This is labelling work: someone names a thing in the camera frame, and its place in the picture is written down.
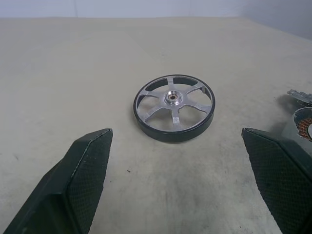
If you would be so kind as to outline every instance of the beige table surface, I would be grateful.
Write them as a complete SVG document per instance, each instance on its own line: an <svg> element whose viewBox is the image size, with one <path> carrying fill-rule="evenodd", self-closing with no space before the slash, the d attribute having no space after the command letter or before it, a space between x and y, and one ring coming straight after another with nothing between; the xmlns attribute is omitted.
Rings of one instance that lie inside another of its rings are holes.
<svg viewBox="0 0 312 234"><path fill-rule="evenodd" d="M76 138L108 127L91 234L280 233L240 134L279 131L285 93L311 92L309 41L241 18L1 19L0 33L0 232ZM176 73L210 85L216 110L202 135L166 144L132 103Z"/></svg>

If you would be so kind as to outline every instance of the metal part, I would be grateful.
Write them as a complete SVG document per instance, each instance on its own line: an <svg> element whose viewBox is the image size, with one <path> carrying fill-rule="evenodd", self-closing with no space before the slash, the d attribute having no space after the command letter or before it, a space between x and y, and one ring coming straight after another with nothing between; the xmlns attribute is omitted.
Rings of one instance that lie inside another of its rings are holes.
<svg viewBox="0 0 312 234"><path fill-rule="evenodd" d="M175 84L187 84L187 89L178 89ZM155 91L156 88L168 85L169 89L163 92ZM211 105L202 105L188 98L188 94L201 90L211 100ZM143 115L138 114L138 107L144 97L158 98L156 106ZM179 111L189 106L206 114L205 118L191 127L184 128L180 124ZM159 110L171 111L173 128L170 130L156 129L147 121ZM215 97L211 88L201 80L187 75L169 75L157 78L146 84L136 95L134 100L134 114L141 129L150 137L166 142L181 142L201 134L212 121L215 110Z"/></svg>
<svg viewBox="0 0 312 234"><path fill-rule="evenodd" d="M297 110L286 124L282 136L297 142L312 156L312 107Z"/></svg>
<svg viewBox="0 0 312 234"><path fill-rule="evenodd" d="M287 94L293 96L298 102L304 106L312 106L312 94L306 94L304 92L298 92L294 89L290 89Z"/></svg>

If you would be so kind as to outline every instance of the wheel spoke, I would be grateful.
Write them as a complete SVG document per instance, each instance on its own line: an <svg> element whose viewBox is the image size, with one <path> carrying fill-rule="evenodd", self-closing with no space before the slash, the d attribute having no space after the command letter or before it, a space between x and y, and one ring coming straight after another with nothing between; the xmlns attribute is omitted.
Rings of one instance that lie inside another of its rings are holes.
<svg viewBox="0 0 312 234"><path fill-rule="evenodd" d="M187 88L187 89L185 90L185 92L186 92L186 94L189 94L189 93L191 93L191 92L193 92L193 91L195 91L195 90L198 90L198 89L200 89L200 88L202 88L202 87L205 87L205 85L204 85L203 83L201 83L201 82L198 82L197 84L192 85L192 86L190 86L189 88Z"/></svg>
<svg viewBox="0 0 312 234"><path fill-rule="evenodd" d="M171 115L172 122L174 124L174 130L179 130L181 128L179 110L177 108L171 109Z"/></svg>
<svg viewBox="0 0 312 234"><path fill-rule="evenodd" d="M161 92L157 91L146 91L142 90L140 92L140 96L147 96L147 97L154 97L154 98L160 98L160 96L163 95Z"/></svg>
<svg viewBox="0 0 312 234"><path fill-rule="evenodd" d="M167 82L170 90L175 89L174 77L167 77Z"/></svg>
<svg viewBox="0 0 312 234"><path fill-rule="evenodd" d="M143 116L143 120L144 120L145 122L148 121L148 119L149 119L153 114L155 114L157 111L159 111L160 109L163 109L163 107L160 106L160 105L154 106L151 110L149 110L149 111Z"/></svg>
<svg viewBox="0 0 312 234"><path fill-rule="evenodd" d="M195 102L195 101L192 101L192 100L188 100L186 103L185 103L186 106L190 106L190 107L193 107L199 111L202 111L202 112L205 112L205 113L209 113L210 110L211 110L211 106L206 106L206 105L202 105L198 102Z"/></svg>

